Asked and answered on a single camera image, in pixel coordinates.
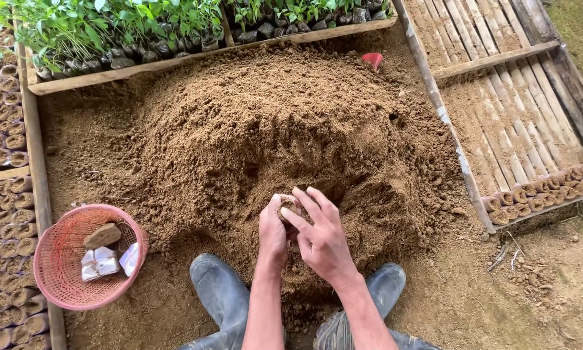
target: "hand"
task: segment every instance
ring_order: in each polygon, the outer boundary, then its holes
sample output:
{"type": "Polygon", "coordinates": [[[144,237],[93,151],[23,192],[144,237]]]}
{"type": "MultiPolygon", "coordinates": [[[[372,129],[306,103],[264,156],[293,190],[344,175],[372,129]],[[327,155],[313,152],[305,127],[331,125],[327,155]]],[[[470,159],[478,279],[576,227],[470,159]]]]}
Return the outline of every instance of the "hand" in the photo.
{"type": "Polygon", "coordinates": [[[348,283],[356,282],[359,275],[347,247],[339,210],[315,188],[309,187],[304,193],[295,187],[292,193],[314,222],[311,226],[287,208],[281,210],[283,217],[299,231],[297,244],[302,260],[339,293],[348,283]]]}
{"type": "Polygon", "coordinates": [[[281,198],[274,194],[259,215],[259,257],[268,268],[280,274],[287,263],[287,233],[278,217],[281,198]]]}

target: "forearm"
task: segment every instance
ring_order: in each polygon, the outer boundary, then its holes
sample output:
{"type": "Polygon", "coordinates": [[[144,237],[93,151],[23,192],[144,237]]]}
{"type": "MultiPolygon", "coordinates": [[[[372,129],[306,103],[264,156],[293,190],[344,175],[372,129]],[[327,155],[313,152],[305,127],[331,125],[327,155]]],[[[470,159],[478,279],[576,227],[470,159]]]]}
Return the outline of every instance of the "forearm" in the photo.
{"type": "Polygon", "coordinates": [[[257,259],[242,350],[284,350],[281,272],[257,259]]]}
{"type": "Polygon", "coordinates": [[[357,350],[398,350],[361,274],[339,288],[337,294],[350,322],[354,347],[357,350]]]}

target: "left hand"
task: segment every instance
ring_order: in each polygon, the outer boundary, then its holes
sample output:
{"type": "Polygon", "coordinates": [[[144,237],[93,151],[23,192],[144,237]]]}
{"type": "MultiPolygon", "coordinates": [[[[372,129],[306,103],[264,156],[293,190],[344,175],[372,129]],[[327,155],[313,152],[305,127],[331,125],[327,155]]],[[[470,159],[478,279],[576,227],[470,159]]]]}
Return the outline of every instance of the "left hand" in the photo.
{"type": "Polygon", "coordinates": [[[287,263],[287,231],[278,217],[278,207],[281,205],[279,194],[274,194],[268,205],[259,215],[259,257],[277,273],[280,273],[287,263]]]}

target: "rubber boot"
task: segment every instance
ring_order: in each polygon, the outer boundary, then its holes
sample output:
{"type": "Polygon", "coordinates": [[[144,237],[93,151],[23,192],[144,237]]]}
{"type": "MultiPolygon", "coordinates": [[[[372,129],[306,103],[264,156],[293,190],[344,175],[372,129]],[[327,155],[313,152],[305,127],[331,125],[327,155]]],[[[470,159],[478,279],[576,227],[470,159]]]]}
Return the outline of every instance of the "rubber boot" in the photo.
{"type": "Polygon", "coordinates": [[[190,265],[190,277],[202,305],[220,331],[179,346],[177,350],[240,350],[250,299],[240,276],[215,255],[205,253],[190,265]]]}
{"type": "MultiPolygon", "coordinates": [[[[399,265],[386,263],[369,276],[366,283],[373,303],[384,320],[404,290],[406,274],[399,265]]],[[[422,339],[394,330],[389,332],[400,350],[440,350],[422,339]]],[[[350,323],[345,311],[334,313],[319,327],[313,340],[313,350],[354,350],[350,323]]]]}

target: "plastic basket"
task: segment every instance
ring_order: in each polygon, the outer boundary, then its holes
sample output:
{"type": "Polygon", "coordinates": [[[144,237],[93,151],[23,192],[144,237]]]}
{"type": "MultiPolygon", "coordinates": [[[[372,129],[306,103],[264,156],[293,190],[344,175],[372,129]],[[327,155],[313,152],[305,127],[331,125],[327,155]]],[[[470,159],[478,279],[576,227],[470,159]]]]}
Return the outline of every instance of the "plastic basket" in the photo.
{"type": "Polygon", "coordinates": [[[99,308],[116,300],[132,285],[148,248],[149,235],[126,212],[106,204],[85,205],[64,214],[43,233],[34,253],[34,277],[45,297],[62,308],[99,308]],[[121,230],[120,247],[138,242],[136,269],[130,277],[121,271],[83,282],[84,239],[108,222],[117,223],[121,230]]]}

